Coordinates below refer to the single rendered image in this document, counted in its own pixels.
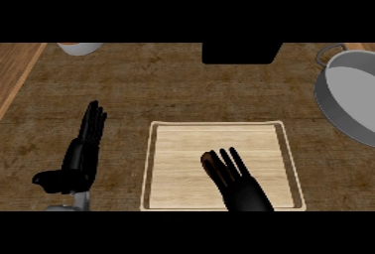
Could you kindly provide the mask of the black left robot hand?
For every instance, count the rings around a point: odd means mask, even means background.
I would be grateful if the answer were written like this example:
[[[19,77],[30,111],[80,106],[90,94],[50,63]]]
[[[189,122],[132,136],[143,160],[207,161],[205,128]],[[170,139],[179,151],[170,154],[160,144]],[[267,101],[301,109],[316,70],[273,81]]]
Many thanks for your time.
[[[105,119],[107,113],[95,100],[89,104],[80,134],[70,144],[62,167],[33,177],[33,184],[39,185],[46,193],[70,194],[90,190],[96,176]]]

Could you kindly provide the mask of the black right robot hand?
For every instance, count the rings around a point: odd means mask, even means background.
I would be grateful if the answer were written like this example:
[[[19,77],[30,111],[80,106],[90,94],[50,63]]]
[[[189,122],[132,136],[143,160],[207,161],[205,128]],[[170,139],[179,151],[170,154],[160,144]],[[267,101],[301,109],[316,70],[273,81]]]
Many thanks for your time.
[[[211,178],[229,211],[273,211],[262,185],[253,177],[233,147],[220,153],[210,151],[213,157]]]

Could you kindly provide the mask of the pale wooden tray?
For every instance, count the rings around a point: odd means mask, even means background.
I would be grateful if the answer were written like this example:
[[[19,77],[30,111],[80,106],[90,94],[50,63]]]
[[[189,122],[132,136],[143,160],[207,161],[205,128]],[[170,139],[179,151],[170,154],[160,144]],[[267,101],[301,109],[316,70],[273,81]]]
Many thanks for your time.
[[[149,127],[143,211],[223,211],[217,185],[254,179],[276,211],[304,211],[284,124],[161,122]]]

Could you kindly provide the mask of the brown sweet potato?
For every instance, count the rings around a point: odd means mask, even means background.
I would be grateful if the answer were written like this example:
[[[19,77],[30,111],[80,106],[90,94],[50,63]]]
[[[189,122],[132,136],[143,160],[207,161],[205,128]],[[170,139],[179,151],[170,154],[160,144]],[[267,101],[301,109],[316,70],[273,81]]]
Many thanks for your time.
[[[205,152],[201,156],[201,164],[207,174],[210,175],[214,170],[211,153]]]

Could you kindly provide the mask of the grey metal pot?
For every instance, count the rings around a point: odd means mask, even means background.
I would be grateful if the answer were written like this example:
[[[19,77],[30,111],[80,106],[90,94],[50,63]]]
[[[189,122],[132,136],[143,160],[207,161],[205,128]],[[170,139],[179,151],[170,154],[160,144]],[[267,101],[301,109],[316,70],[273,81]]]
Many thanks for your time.
[[[353,140],[375,147],[375,53],[337,43],[315,59],[322,66],[313,87],[322,114]]]

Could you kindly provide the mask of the brown placemat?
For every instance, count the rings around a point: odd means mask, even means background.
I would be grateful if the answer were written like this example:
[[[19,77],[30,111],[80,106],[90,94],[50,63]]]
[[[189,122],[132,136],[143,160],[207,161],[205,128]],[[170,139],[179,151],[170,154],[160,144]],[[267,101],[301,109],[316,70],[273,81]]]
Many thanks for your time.
[[[236,149],[276,206],[375,210],[375,148],[332,127],[313,97],[334,54],[287,44],[269,65],[207,65],[195,44],[108,44],[83,57],[47,45],[0,119],[0,210],[67,201],[31,179],[61,165],[92,101],[108,114],[93,209],[217,207],[200,158]]]

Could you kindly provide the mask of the white bowl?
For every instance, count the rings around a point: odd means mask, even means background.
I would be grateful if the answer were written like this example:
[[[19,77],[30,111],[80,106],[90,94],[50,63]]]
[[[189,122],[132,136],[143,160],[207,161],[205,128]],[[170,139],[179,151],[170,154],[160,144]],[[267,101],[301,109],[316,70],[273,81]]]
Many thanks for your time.
[[[59,43],[64,52],[71,56],[84,56],[93,53],[102,46],[102,43]]]

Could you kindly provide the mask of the black box appliance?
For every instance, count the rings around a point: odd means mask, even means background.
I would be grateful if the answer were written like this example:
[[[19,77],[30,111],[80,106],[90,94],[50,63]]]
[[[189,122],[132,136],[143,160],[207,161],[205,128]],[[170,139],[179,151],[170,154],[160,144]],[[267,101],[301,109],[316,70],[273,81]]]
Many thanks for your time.
[[[270,64],[282,43],[204,43],[204,64]]]

